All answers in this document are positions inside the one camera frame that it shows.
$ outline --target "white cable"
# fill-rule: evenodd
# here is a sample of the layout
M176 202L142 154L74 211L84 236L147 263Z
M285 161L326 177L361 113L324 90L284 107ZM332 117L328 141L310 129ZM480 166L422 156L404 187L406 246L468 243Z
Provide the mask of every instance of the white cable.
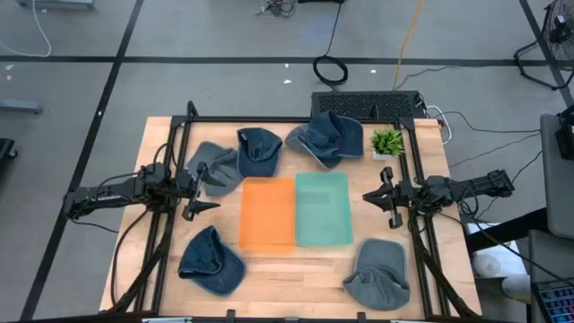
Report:
M450 141L450 139L452 139L452 131L450 130L450 126L448 125L448 121L447 118L445 117L445 115L442 113L442 110L439 109L439 107L437 106L428 106L427 109L435 109L436 111L439 112L440 116L442 117L442 120L445 122L445 126L447 127L448 130L448 139L445 142L442 142L442 144L448 144L448 142Z
M25 56L25 57L48 57L50 56L50 54L52 54L52 44L50 44L50 41L48 39L48 37L46 37L46 33L44 32L44 30L42 29L42 26L40 26L39 24L39 19L38 19L38 15L36 14L36 0L32 0L32 14L34 15L34 20L36 21L36 25L38 25L38 30L39 32L42 34L42 37L44 38L44 40L46 41L46 44L48 45L48 53L46 55L42 55L42 54L27 54L27 53L22 53L18 50L15 49L11 49L9 47L7 47L5 44L3 44L2 42L0 42L0 46L3 48L6 48L8 51L13 52L16 55L20 55L20 56Z

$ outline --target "black floor stripe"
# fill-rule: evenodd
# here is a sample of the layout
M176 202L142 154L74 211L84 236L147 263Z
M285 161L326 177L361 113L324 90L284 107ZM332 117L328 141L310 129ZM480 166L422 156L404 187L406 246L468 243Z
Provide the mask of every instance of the black floor stripe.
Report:
M116 57L107 56L50 56L22 57L16 55L0 56L0 62L32 62L32 63L114 63Z
M115 57L105 56L53 56L19 57L0 56L0 62L35 63L113 63ZM396 65L398 58L339 57L348 65ZM312 64L314 57L123 57L122 63L137 64ZM426 66L515 66L514 59L465 58L404 58L402 65ZM526 66L545 66L545 60L524 60Z
M522 6L522 10L524 11L524 14L526 15L526 18L528 19L528 23L530 24L530 28L532 29L532 32L535 35L535 39L538 39L538 45L540 46L540 49L542 50L542 53L544 54L544 58L546 58L547 62L551 62L549 64L550 66L550 70L552 72L552 76L554 78L554 81L556 82L556 84L558 86L561 86L564 84L564 78L562 77L562 73L560 71L560 68L558 68L558 66L554 63L554 59L552 58L552 54L550 52L550 49L548 48L548 46L546 45L546 42L543 39L540 39L540 27L538 26L538 22L536 21L535 16L532 14L532 10L530 9L530 5L528 5L528 2L526 0L519 0L520 1L520 5ZM566 106L569 107L572 104L574 104L574 100L572 99L572 95L570 94L570 89L568 87L560 89L560 93L562 95L562 98L564 99L564 103L566 103Z
M68 190L73 190L80 186L80 182L90 158L91 149L94 145L96 135L98 134L98 130L100 128L101 120L103 119L106 107L108 106L109 97L117 80L117 74L119 72L119 67L121 67L122 64L122 58L124 58L126 55L127 45L129 44L129 40L134 33L135 23L137 22L137 18L142 9L143 3L144 0L137 0L135 2L134 9L132 10L132 14L129 17L129 21L126 26L126 31L124 32L124 36L119 45L119 49L117 50L114 64L111 67L108 80L106 81L106 85L104 86L104 90L101 94L98 108L96 108L93 120L91 121L90 130L88 131L88 135L86 136L86 140L83 144L82 153L80 154L80 159L76 164L74 175L72 176ZM54 257L56 256L58 245L60 244L60 240L64 234L66 224L67 219L62 215L62 209L60 209L60 213L56 219L56 224L54 225L54 230L50 235L48 245L46 246L46 251L44 252L44 256L40 262L38 272L34 278L34 283L30 288L28 298L26 299L26 303L22 310L20 320L30 320L34 316L34 312L38 306L42 290L44 289L44 285L48 279L50 268L54 262Z
M398 58L338 57L349 65L396 65ZM315 57L126 57L125 63L154 64L312 64ZM402 65L516 66L514 59L403 58ZM525 60L528 66L547 65Z

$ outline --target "denim cap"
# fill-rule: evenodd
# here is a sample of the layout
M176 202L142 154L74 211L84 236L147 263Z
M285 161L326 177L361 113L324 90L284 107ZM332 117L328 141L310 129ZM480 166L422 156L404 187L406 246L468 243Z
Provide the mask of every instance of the denim cap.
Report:
M361 123L352 118L338 117L331 110L312 118L305 136L309 149L318 157L363 156Z
M309 125L301 125L294 128L285 139L285 144L292 150L298 153L309 153L319 162L321 166L330 170L341 162L343 157L319 157L315 155L308 146L307 137L305 134L308 132Z
M237 131L239 158L237 169L245 177L272 177L279 165L281 138L263 128L243 128Z
M363 156L363 129L360 122L326 111L308 125L294 128L285 139L292 150L310 153L326 169L333 169L343 157Z
M370 309L403 307L410 297L403 246L387 240L365 240L359 248L354 273L343 285L356 301Z
M205 193L208 196L224 196L232 192L243 180L237 172L238 153L233 148L223 148L218 144L202 142L196 153L187 163L187 171L197 176L199 162L205 162L209 175L219 180L225 186L205 184Z
M231 294L245 276L245 263L224 245L210 225L187 245L179 263L179 278L194 283L218 296Z

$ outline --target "black cable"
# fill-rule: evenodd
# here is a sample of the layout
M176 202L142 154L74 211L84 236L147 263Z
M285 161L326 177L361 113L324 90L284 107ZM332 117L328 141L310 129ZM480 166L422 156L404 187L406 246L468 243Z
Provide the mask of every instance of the black cable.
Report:
M486 232L486 231L483 229L483 227L481 227L481 224L479 224L479 223L476 221L476 219L473 218L473 220L474 220L474 223L476 224L476 226L478 227L479 232L482 233L488 240L490 240L490 241L496 243L496 244L499 245L499 246L504 247L504 248L507 249L508 251L512 252L514 255L519 256L519 257L522 258L523 260L529 262L531 265L537 267L538 269L544 271L546 274L552 276L554 279L557 279L557 280L559 280L559 281L565 283L565 284L568 285L569 287L574 288L574 284L573 284L573 283L571 283L571 282L567 281L566 279L564 279L564 278L562 278L562 277L556 275L555 273L553 273L553 272L551 272L550 270L544 268L543 266L538 265L538 264L535 263L534 261L530 260L530 258L527 258L527 257L524 257L524 256L520 255L520 253L514 251L511 247L507 246L506 244L504 244L504 243L502 243L502 242L500 242L500 241L494 239L488 232Z
M98 197L100 196L100 190L104 186L104 184L106 184L107 182L109 182L113 179L122 179L122 178L133 177L133 176L137 176L137 172L131 172L131 173L127 173L127 174L116 175L116 176L112 176L112 177L108 177L107 179L104 179L98 185L98 188L96 188L96 192L94 193L94 195L91 199L93 199L94 202L98 202Z
M524 137L524 138L522 138L522 139L519 139L519 140L517 140L517 141L509 142L509 143L504 144L504 145L502 145L502 146L493 148L493 149L491 149L490 151L488 151L488 152L486 152L486 153L477 154L475 157L466 158L466 159L463 159L462 161L455 162L454 164L448 165L448 166L449 166L449 168L456 167L456 166L460 165L460 164L463 163L463 162L469 162L469 161L475 160L475 159L477 159L477 158L479 158L479 157L483 157L484 155L487 155L487 154L489 154L489 153L494 153L494 152L496 152L497 150L500 150L500 149L502 149L502 148L506 148L506 147L508 147L508 146L510 146L510 145L512 145L512 144L522 143L522 142L525 141L526 139L531 138L531 137L533 137L533 136L538 136L538 135L540 135L540 132L538 132L538 133L536 133L536 134L533 134L533 135L527 135L526 137Z
M480 128L476 128L473 127L470 122L468 122L468 120L466 119L465 115L463 115L462 113L458 112L458 111L448 111L448 112L443 112L442 114L457 114L458 116L462 117L462 119L466 122L466 124L473 129L474 131L479 131L479 132L486 132L486 133L494 133L494 134L524 134L524 133L537 133L540 132L540 129L536 129L536 130L490 130L490 129L480 129Z
M317 58L315 58L315 60L313 60L313 72L315 73L315 75L318 77L319 80L321 80L322 83L328 85L329 87L331 87L331 89L333 89L336 92L339 92L339 90L337 90L334 86L345 84L347 82L347 80L349 79L349 69L347 68L347 65L345 65L341 60L328 55L329 52L331 51L331 46L333 45L333 38L335 36L335 31L337 29L337 23L339 22L339 14L341 13L341 5L342 5L342 3L339 4L339 8L337 9L335 24L333 26L333 32L331 32L331 40L329 40L329 47L326 50L326 53L323 56L317 57ZM339 68L341 68L341 70L343 71L343 77L340 78L339 80L329 80L326 77L324 77L323 75L321 75L321 73L319 72L319 70L317 68L317 65L322 60L328 61L330 63L333 63L333 64L339 66Z
M144 216L148 213L148 211L149 210L146 208L145 211L143 211L142 214L140 214L137 218L135 218L135 220L126 228L124 233L122 233L122 236L119 238L119 241L117 242L116 250L114 250L114 257L112 259L112 266L111 266L111 279L109 284L109 296L114 306L116 306L117 304L116 293L114 290L116 289L117 255L119 254L119 248L121 247L122 242L124 242L126 235L130 232L130 230L132 230L135 227L137 223L139 223L144 218Z
M406 81L411 78L411 77L416 77L422 74L425 74L427 72L440 72L442 70L446 70L448 68L455 68L455 67L484 67L484 66L462 66L462 65L446 65L446 66L442 66L439 68L425 68L422 71L418 72L418 73L414 73L414 74L408 74L407 76L404 77L403 81L398 84L395 89L393 91L397 91L399 90L401 87L403 87L403 85L406 83Z
M534 157L534 159L532 159L531 161L529 161L526 165L524 165L520 170L518 170L518 173L514 176L514 178L512 178L512 180L510 181L512 184L514 184L514 182L517 180L518 176L520 175L520 173L522 173L523 170L525 170L526 168L528 168L528 166L530 166L533 162L536 162L536 160L538 159L538 157L540 157L540 155L542 154L542 151L538 152L536 154L536 157ZM496 201L497 199L499 199L499 196L496 196L492 199L491 203L488 204L488 207L485 208L478 216L476 216L476 218L474 218L475 220L478 220L481 218L481 216L483 216L484 213L486 213L486 211L491 209L492 204L494 204L494 201Z
M109 228L106 228L106 227L103 226L103 225L99 225L99 224L96 224L96 223L81 223L81 222L78 222L78 221L75 220L75 219L70 219L70 220L71 220L73 223L76 223L76 224L80 224L80 225L90 225L90 226L93 226L93 227L96 227L96 228L100 228L100 229L105 230L105 231L108 231L108 232L117 233L117 231L115 231L115 230L111 230L111 229L109 229Z
M295 14L297 8L296 2L297 0L268 0L267 6L262 12L257 13L257 15L270 13L275 17L289 19Z

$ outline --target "wooden tabletop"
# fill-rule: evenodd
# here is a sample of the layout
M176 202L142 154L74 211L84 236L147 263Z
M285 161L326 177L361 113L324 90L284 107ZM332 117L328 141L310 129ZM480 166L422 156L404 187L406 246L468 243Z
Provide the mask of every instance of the wooden tabletop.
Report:
M417 119L415 125L425 176L431 174L448 176L447 161L436 120ZM237 147L237 129L242 127L263 127L284 139L295 126L297 124L292 123L196 122L191 126L186 160L194 154L197 146L203 141L211 141L224 147ZM135 165L137 169L140 165L152 162L157 148L167 141L169 127L170 118L148 118ZM183 205L187 204L183 201L176 212L160 314L224 317L228 309L233 309L238 317L353 319L357 317L357 312L364 311L368 319L423 319L421 293L410 232L406 225L396 230L389 229L389 215L361 199L362 194L380 186L378 174L384 166L393 167L395 183L401 178L398 160L374 161L371 157L368 138L372 135L373 129L382 127L386 126L364 125L365 157L359 160L344 159L332 170L345 172L349 177L353 233L353 244L350 246L296 247L289 255L245 252L238 247L242 185L224 197L204 196L203 200L215 201L222 206L199 214L193 222L187 222L181 217ZM413 159L407 138L405 138L405 143L407 144L405 150L409 171L414 177ZM282 149L277 177L294 178L298 172L324 171L309 155L296 153L285 145ZM141 205L126 208L120 234L143 210L144 207ZM408 216L406 210L399 209L399 211L406 221ZM443 213L458 218L455 206L445 209ZM127 289L141 269L151 218L150 215L146 216L138 223L128 233L121 246L117 261L117 297ZM481 308L460 224L440 215L434 217L434 223L444 275L470 308L480 313ZM244 281L228 297L214 296L191 280L178 277L179 260L187 244L202 229L211 224L220 233L222 240L235 249L247 264ZM361 306L343 288L343 279L352 273L358 246L363 240L372 237L396 241L402 244L406 251L407 279L411 287L411 298L399 310L370 310ZM434 279L429 272L427 276L430 282L433 309L435 313L439 313L439 304L434 292ZM148 280L145 309L151 306L154 283L155 275L152 275ZM110 306L108 279L100 307L104 310Z

